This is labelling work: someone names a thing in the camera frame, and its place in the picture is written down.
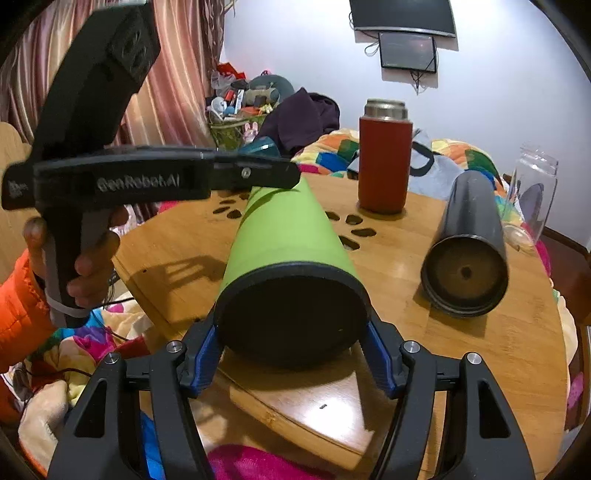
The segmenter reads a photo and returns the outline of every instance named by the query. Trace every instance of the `round wooden table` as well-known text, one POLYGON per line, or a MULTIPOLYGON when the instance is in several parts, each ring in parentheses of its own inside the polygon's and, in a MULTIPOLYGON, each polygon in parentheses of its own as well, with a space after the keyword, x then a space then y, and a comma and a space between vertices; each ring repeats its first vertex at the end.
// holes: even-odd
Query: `round wooden table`
MULTIPOLYGON (((507 247, 510 279, 503 301, 485 316, 454 319, 431 308, 418 290, 444 202, 409 193, 402 214, 380 218, 358 211, 355 181, 306 177, 323 208, 339 218, 332 220, 335 231, 358 246, 350 257, 382 320, 434 354, 461 358, 479 352, 543 478, 564 429, 567 365, 556 302, 537 254, 507 247), (362 223, 349 225, 348 215, 362 223), (376 234, 352 234, 359 228, 376 234)), ((182 203, 123 237, 115 267, 164 336, 181 337, 213 305, 240 224, 238 213, 230 212, 243 212, 246 197, 215 193, 209 200, 182 203)), ((226 351, 220 371, 228 379, 230 400, 252 417, 355 478, 369 475, 395 402, 375 387, 358 345, 305 372, 262 367, 226 351)), ((444 405, 445 394, 438 393, 422 478, 436 467, 444 405)))

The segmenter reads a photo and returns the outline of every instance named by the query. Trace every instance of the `dark gray tube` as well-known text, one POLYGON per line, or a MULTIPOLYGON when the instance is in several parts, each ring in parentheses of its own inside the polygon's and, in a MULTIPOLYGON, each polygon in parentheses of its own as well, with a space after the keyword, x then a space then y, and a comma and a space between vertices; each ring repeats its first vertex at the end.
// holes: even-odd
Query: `dark gray tube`
POLYGON ((454 317, 476 317, 495 308, 507 290, 503 229, 492 185, 467 170, 452 186, 421 283, 437 308, 454 317))

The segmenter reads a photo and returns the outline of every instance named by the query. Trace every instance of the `blue gripper pad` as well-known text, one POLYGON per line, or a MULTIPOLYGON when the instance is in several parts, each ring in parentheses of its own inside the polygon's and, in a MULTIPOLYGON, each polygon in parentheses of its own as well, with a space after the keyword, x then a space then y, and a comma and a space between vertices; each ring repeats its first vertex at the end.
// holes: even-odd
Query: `blue gripper pad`
POLYGON ((222 352, 223 347, 217 341, 216 327, 212 325, 195 357, 195 377, 190 387, 193 395, 199 395, 212 384, 222 352))
POLYGON ((368 322, 367 332, 359 343, 376 385, 388 398, 394 398, 397 386, 392 375, 392 360, 372 322, 368 322))

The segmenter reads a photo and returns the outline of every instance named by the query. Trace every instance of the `metal screw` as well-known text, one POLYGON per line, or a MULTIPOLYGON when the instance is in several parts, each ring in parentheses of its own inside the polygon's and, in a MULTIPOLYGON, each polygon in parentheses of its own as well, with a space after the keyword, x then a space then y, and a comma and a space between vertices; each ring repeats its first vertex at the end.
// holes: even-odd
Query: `metal screw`
POLYGON ((421 349, 421 345, 414 340, 409 340, 408 342, 404 342, 404 349, 408 353, 417 353, 421 349))
POLYGON ((121 355, 117 352, 110 352, 105 355, 105 363, 108 365, 113 365, 119 361, 121 355))
POLYGON ((182 349, 183 343, 179 340, 173 340, 172 342, 169 342, 166 346, 166 350, 168 350, 170 353, 180 352, 182 349))
POLYGON ((466 355, 466 358, 472 365, 478 365, 482 363, 482 357, 478 355, 478 353, 470 352, 468 355, 466 355))

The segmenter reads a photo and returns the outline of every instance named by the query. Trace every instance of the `curtain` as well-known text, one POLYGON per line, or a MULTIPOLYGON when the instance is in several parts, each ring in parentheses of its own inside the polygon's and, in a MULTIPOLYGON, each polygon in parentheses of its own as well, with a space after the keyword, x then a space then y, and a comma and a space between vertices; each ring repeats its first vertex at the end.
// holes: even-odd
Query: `curtain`
MULTIPOLYGON (((0 68, 0 120, 33 143, 41 107, 72 39, 93 10, 119 0, 56 0, 0 68)), ((205 115, 223 40, 223 0, 155 0, 162 50, 125 112, 115 144, 212 147, 205 115)))

